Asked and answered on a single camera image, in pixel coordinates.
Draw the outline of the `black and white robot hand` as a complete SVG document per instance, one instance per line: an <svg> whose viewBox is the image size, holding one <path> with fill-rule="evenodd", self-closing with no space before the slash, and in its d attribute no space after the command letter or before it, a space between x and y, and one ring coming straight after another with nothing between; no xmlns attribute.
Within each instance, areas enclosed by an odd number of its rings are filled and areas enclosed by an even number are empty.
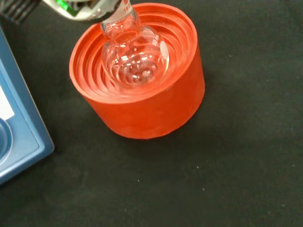
<svg viewBox="0 0 303 227"><path fill-rule="evenodd" d="M20 24L44 4L59 15L73 21L101 22L108 19L121 5L120 0L2 0L0 16Z"/></svg>

